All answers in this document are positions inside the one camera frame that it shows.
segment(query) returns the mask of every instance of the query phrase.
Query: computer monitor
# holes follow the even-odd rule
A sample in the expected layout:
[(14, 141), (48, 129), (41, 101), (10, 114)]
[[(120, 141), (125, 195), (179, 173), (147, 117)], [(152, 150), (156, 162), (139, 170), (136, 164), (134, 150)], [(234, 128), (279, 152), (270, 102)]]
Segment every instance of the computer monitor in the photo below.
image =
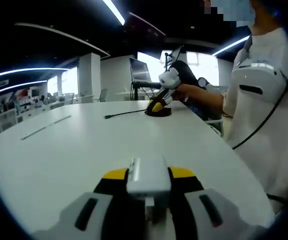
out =
[(38, 97), (39, 96), (39, 89), (33, 89), (32, 90), (32, 97)]
[(150, 74), (148, 71), (147, 64), (138, 61), (134, 58), (130, 58), (130, 70), (132, 74), (133, 82), (151, 82)]

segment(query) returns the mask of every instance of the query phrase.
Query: white table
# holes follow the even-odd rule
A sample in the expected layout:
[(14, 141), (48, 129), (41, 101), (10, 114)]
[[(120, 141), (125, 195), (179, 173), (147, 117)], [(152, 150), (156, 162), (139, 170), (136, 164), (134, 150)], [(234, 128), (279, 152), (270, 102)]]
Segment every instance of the white table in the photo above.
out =
[(147, 103), (66, 105), (0, 134), (0, 194), (26, 231), (52, 227), (60, 211), (92, 191), (105, 173), (128, 167), (131, 158), (147, 154), (164, 155), (169, 165), (191, 169), (205, 188), (214, 188), (235, 203), (247, 223), (266, 226), (272, 221), (270, 203), (253, 174), (183, 104), (173, 102), (173, 114), (165, 118), (139, 112), (103, 119), (144, 109)]

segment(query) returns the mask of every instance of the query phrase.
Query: black ceiling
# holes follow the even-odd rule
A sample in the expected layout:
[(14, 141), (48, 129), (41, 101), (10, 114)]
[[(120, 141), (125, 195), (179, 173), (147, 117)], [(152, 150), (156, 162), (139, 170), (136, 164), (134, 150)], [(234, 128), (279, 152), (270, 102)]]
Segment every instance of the black ceiling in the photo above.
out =
[[(0, 1), (0, 72), (56, 67), (71, 58), (94, 51), (66, 36), (15, 23), (36, 24), (65, 32), (95, 45), (112, 57), (136, 51), (159, 52), (179, 45), (169, 43), (169, 39), (160, 36), (154, 38), (133, 30), (137, 26), (129, 12), (159, 28), (167, 38), (199, 41), (197, 45), (185, 46), (187, 50), (197, 52), (211, 54), (249, 34), (246, 27), (236, 28), (234, 23), (224, 22), (215, 8), (211, 14), (205, 14), (203, 0), (181, 0), (180, 4), (166, 0), (113, 0), (113, 3), (126, 20), (124, 26), (102, 0)], [(218, 47), (202, 46), (200, 41)], [(232, 61), (238, 49), (229, 50), (220, 58)], [(7, 78), (17, 83), (40, 80), (42, 76), (45, 78), (47, 72), (13, 74)]]

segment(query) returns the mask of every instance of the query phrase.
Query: strap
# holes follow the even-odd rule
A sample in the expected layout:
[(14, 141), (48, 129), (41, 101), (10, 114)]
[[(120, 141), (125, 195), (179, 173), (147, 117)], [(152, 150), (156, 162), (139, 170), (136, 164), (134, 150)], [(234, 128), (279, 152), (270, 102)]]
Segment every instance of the strap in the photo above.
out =
[(280, 204), (282, 204), (283, 206), (287, 203), (287, 200), (280, 197), (280, 196), (275, 196), (275, 195), (271, 195), (271, 194), (267, 194), (268, 199), (270, 200), (274, 200)]
[(250, 35), (249, 38), (246, 40), (244, 47), (243, 47), (247, 53), (249, 53), (249, 49), (252, 46), (252, 44), (253, 44), (253, 38), (252, 38), (252, 35)]

